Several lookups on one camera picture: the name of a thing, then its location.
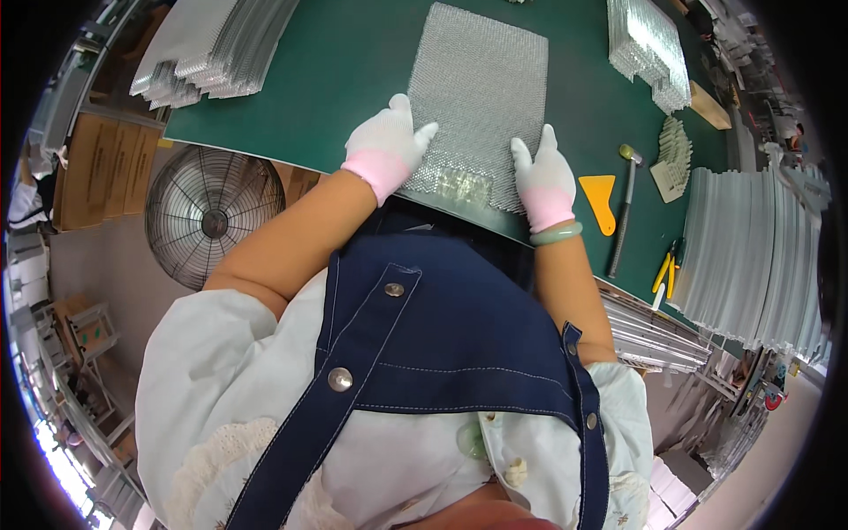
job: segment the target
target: industrial fan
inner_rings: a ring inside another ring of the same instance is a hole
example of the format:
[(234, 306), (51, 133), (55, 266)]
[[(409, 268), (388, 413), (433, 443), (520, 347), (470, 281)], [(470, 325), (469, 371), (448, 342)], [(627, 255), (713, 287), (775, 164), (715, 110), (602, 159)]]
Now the industrial fan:
[(224, 254), (285, 207), (267, 160), (191, 146), (156, 176), (144, 232), (165, 272), (199, 291)]

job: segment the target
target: jade bangle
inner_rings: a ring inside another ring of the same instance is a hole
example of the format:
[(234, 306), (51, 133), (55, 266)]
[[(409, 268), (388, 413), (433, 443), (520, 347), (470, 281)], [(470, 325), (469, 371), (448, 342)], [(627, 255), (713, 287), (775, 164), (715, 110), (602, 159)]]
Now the jade bangle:
[(583, 223), (576, 221), (571, 223), (571, 225), (562, 226), (553, 230), (549, 228), (539, 232), (538, 234), (533, 234), (530, 236), (530, 244), (534, 247), (550, 245), (551, 243), (556, 243), (557, 241), (574, 237), (582, 231)]

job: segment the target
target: white glove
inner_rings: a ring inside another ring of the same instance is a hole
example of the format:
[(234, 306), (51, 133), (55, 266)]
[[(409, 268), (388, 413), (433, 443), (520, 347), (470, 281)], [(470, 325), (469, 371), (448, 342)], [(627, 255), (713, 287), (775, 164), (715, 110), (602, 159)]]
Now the white glove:
[(377, 206), (394, 193), (421, 164), (437, 123), (412, 132), (412, 111), (406, 94), (395, 94), (376, 116), (356, 127), (344, 147), (348, 157), (342, 164), (371, 185)]
[(516, 188), (527, 210), (530, 233), (574, 219), (577, 184), (566, 158), (556, 150), (554, 128), (548, 124), (542, 127), (535, 163), (521, 138), (513, 138), (510, 148), (516, 163)]

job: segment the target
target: yellow scraper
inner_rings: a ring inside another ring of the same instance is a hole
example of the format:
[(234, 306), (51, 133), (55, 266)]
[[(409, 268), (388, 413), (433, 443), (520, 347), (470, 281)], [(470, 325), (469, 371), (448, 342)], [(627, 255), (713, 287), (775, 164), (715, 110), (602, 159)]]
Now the yellow scraper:
[(581, 176), (578, 180), (583, 192), (586, 193), (589, 205), (592, 206), (600, 233), (611, 236), (616, 231), (616, 217), (610, 209), (610, 195), (612, 195), (612, 185), (616, 183), (616, 176)]

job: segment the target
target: denim apron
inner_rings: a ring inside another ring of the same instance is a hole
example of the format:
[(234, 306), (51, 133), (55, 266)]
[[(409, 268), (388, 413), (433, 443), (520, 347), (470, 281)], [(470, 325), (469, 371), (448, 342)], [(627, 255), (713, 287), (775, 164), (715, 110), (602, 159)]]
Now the denim apron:
[(330, 258), (315, 377), (240, 493), (230, 530), (277, 530), (352, 410), (555, 416), (580, 437), (578, 529), (603, 526), (609, 472), (580, 331), (461, 240), (357, 237)]

